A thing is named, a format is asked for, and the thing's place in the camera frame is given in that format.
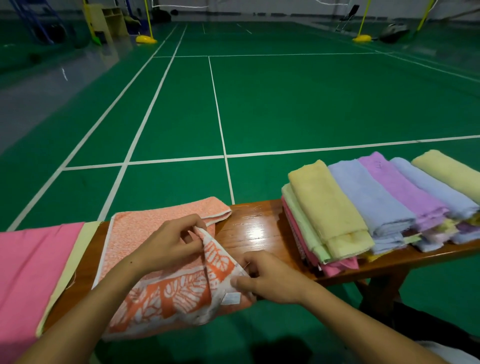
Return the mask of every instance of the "folding chair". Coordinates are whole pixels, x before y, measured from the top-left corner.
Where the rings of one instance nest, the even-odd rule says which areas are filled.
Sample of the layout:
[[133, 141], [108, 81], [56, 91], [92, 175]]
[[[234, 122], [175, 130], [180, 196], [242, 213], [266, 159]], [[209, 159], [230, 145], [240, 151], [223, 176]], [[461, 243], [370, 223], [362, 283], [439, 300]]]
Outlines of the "folding chair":
[[[359, 7], [360, 5], [358, 4], [353, 5], [350, 12], [347, 15], [345, 15], [343, 18], [340, 18], [340, 22], [338, 23], [335, 29], [336, 32], [341, 32], [343, 28], [347, 26], [348, 22], [355, 16], [357, 11], [359, 10]], [[342, 29], [338, 30], [338, 27], [342, 24], [342, 22], [345, 22], [345, 24], [343, 25]]]

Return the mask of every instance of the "yellow pole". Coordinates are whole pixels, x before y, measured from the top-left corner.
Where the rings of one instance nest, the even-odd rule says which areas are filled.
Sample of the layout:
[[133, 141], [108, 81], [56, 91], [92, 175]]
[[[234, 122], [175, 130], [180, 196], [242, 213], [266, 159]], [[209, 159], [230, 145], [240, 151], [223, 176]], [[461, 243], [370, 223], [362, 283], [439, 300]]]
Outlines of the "yellow pole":
[[365, 17], [367, 16], [367, 11], [368, 11], [368, 7], [370, 6], [370, 0], [368, 0], [368, 3], [367, 3], [367, 8], [365, 9], [365, 14], [363, 15], [363, 19], [361, 20], [361, 24], [360, 24], [360, 30], [359, 30], [359, 33], [357, 36], [360, 35], [361, 33], [361, 29], [363, 27], [363, 22], [365, 21]]
[[432, 8], [432, 5], [433, 5], [433, 2], [435, 0], [430, 0], [429, 3], [428, 3], [428, 7], [427, 7], [427, 10], [425, 10], [425, 15], [423, 16], [422, 20], [420, 21], [420, 24], [417, 28], [417, 31], [419, 31], [423, 25], [423, 23], [425, 22], [425, 19], [427, 19], [427, 16], [428, 16], [428, 13], [430, 12], [430, 9]]
[[148, 13], [147, 0], [145, 0], [145, 11], [147, 12], [148, 27], [150, 28], [150, 37], [153, 39], [152, 25], [150, 24], [150, 14]]

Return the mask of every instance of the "towel label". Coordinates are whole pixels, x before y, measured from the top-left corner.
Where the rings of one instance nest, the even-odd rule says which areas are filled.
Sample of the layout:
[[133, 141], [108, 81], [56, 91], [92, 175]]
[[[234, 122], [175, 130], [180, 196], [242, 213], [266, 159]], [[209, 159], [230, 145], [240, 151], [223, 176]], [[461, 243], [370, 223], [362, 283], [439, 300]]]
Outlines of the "towel label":
[[226, 293], [222, 300], [222, 305], [239, 304], [241, 298], [240, 292]]

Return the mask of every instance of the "purple towel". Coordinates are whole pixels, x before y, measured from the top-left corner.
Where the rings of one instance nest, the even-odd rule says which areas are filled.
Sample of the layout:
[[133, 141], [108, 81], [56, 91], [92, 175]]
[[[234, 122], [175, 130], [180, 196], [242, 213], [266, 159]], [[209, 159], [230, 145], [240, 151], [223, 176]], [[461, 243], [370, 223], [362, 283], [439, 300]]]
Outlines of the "purple towel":
[[445, 220], [447, 206], [412, 184], [380, 153], [374, 152], [359, 161], [377, 182], [417, 216], [415, 229], [431, 229]]

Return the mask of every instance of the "orange towel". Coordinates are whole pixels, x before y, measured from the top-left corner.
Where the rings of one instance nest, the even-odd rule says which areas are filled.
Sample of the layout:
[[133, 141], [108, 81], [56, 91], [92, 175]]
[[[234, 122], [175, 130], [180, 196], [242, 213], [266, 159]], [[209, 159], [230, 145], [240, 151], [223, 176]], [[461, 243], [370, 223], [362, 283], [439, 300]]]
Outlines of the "orange towel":
[[240, 294], [230, 285], [230, 277], [248, 274], [213, 238], [215, 222], [231, 215], [230, 208], [214, 197], [157, 210], [115, 214], [94, 286], [164, 221], [192, 213], [199, 214], [207, 224], [208, 231], [195, 228], [196, 236], [204, 243], [204, 256], [182, 267], [143, 277], [112, 318], [104, 340], [136, 339], [202, 325], [254, 302], [253, 296]]

